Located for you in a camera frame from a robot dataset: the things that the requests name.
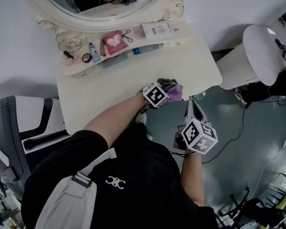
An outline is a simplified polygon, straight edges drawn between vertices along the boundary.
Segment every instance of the white marker cube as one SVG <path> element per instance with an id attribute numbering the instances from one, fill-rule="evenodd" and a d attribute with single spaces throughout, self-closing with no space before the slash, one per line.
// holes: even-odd
<path id="1" fill-rule="evenodd" d="M 218 142 L 215 129 L 194 118 L 186 125 L 181 134 L 188 149 L 203 155 Z"/>
<path id="2" fill-rule="evenodd" d="M 170 98 L 157 82 L 145 87 L 143 95 L 155 108 L 161 107 Z"/>

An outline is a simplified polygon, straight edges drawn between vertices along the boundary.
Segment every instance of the white wall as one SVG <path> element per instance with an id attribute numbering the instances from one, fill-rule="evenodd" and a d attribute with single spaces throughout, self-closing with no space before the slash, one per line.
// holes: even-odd
<path id="1" fill-rule="evenodd" d="M 26 0 L 0 0 L 0 98 L 58 96 L 59 50 L 35 18 Z"/>
<path id="2" fill-rule="evenodd" d="M 211 50 L 242 42 L 250 24 L 272 24 L 286 11 L 286 0 L 185 0 L 186 14 Z"/>

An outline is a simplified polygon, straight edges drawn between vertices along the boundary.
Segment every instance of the pink package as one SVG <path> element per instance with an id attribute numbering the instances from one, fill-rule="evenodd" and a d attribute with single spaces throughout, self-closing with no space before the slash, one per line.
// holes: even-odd
<path id="1" fill-rule="evenodd" d="M 104 41 L 106 43 L 109 55 L 113 55 L 116 52 L 128 47 L 122 38 L 121 31 L 118 31 L 111 36 L 104 36 Z"/>

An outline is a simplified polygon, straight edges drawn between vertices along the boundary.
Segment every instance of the plastic bottle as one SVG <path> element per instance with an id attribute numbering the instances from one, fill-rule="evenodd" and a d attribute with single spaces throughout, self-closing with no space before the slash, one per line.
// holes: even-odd
<path id="1" fill-rule="evenodd" d="M 200 94 L 196 94 L 196 95 L 194 95 L 194 100 L 196 100 L 196 101 L 202 100 L 205 95 L 206 95 L 205 92 L 202 92 Z"/>

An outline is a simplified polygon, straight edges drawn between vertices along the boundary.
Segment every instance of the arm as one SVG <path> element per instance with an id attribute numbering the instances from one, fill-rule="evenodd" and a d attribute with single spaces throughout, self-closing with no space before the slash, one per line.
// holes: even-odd
<path id="1" fill-rule="evenodd" d="M 131 97 L 109 109 L 91 120 L 84 130 L 94 131 L 100 134 L 110 148 L 127 125 L 143 107 L 145 98 L 143 93 Z"/>
<path id="2" fill-rule="evenodd" d="M 181 185 L 186 194 L 198 206 L 204 206 L 204 181 L 202 178 L 201 154 L 184 158 L 181 172 Z"/>

